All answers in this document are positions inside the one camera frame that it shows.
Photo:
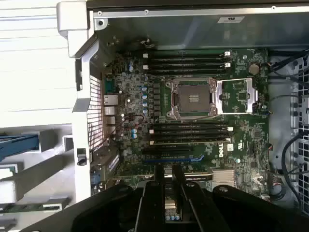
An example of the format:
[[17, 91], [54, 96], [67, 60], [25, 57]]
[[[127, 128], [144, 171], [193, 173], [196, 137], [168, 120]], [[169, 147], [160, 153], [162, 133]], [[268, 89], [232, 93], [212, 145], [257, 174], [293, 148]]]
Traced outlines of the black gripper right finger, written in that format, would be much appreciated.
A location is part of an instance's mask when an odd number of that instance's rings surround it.
[[187, 181], [180, 165], [172, 167], [176, 207], [184, 219], [193, 215], [200, 232], [307, 232], [306, 216], [281, 208], [228, 185], [212, 192]]

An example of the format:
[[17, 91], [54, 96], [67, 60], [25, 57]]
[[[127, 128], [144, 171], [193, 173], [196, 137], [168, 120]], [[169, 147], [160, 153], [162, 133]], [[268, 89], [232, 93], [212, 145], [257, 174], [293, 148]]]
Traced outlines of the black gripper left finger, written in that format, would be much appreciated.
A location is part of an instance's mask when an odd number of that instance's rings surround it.
[[23, 230], [25, 232], [149, 232], [162, 230], [164, 171], [154, 167], [153, 180], [133, 189], [118, 184], [59, 211]]

